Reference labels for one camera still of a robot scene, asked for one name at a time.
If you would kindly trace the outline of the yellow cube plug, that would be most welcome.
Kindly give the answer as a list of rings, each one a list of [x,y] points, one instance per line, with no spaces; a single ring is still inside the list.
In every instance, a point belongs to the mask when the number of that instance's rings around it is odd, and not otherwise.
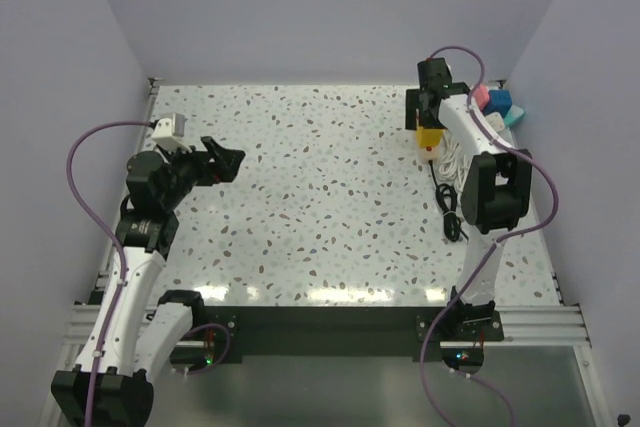
[[[419,126],[416,130],[417,145],[421,149],[434,149],[439,146],[443,133],[444,129]]]

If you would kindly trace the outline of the beige red power strip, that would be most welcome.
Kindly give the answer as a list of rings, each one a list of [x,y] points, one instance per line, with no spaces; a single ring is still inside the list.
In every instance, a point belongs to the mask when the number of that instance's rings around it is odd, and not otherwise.
[[[421,163],[427,164],[429,162],[437,162],[441,157],[442,149],[439,145],[420,147],[418,150],[418,157]]]

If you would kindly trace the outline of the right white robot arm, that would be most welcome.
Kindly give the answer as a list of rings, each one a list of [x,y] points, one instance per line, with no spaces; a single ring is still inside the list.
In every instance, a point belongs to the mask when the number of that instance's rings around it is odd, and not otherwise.
[[[469,241],[463,271],[451,292],[461,306],[445,316],[448,333],[466,340],[481,327],[476,310],[495,300],[504,237],[529,211],[532,167],[519,158],[521,150],[503,141],[464,83],[407,90],[405,128],[416,133],[422,149],[437,146],[448,131],[470,161],[460,194]]]

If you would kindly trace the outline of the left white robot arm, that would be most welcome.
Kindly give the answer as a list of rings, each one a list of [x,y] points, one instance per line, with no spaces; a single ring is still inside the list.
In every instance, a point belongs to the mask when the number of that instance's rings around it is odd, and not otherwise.
[[[235,180],[245,153],[213,138],[201,151],[161,141],[127,163],[128,195],[116,226],[116,257],[94,327],[74,366],[55,373],[51,393],[73,426],[143,426],[154,383],[176,344],[208,328],[197,291],[166,292],[143,323],[179,227],[175,210],[196,187]]]

